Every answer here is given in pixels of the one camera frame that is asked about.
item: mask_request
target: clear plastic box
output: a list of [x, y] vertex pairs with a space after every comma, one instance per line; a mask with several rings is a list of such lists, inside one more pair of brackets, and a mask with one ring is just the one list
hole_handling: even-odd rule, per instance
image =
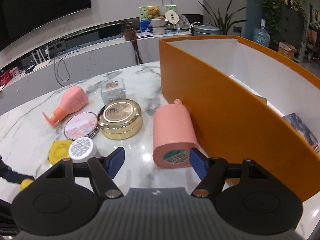
[[123, 78], [102, 82], [100, 93], [102, 101], [105, 105], [115, 100], [126, 99]]

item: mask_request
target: orange box side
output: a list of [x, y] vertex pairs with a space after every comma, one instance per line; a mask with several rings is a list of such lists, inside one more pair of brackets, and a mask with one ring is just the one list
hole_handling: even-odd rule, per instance
[[169, 103], [178, 98], [188, 108], [198, 142], [206, 153], [231, 163], [253, 159], [302, 201], [307, 200], [320, 190], [320, 158], [312, 148], [241, 85], [166, 42], [212, 38], [237, 38], [238, 42], [275, 58], [310, 82], [316, 82], [313, 84], [318, 88], [319, 79], [314, 79], [315, 76], [299, 65], [292, 65], [284, 56], [239, 37], [197, 36], [159, 41], [162, 93]]

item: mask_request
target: white logo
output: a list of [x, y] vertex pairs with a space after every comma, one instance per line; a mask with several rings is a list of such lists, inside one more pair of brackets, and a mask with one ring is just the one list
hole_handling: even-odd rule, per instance
[[158, 189], [156, 189], [156, 190], [155, 190], [155, 191], [153, 191], [152, 193], [153, 193], [153, 195], [158, 196], [158, 195], [160, 195], [160, 194], [161, 194], [161, 191], [160, 191], [160, 190], [158, 190]]

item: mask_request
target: green label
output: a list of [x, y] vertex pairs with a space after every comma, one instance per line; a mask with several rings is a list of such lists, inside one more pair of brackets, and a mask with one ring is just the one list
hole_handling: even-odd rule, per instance
[[172, 164], [183, 163], [189, 159], [189, 153], [185, 150], [172, 150], [163, 155], [163, 159]]

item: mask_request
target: teddy bear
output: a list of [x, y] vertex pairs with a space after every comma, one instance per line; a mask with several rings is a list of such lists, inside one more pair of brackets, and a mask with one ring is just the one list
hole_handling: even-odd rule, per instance
[[160, 10], [158, 6], [151, 6], [147, 10], [148, 19], [164, 19], [163, 16], [160, 15]]

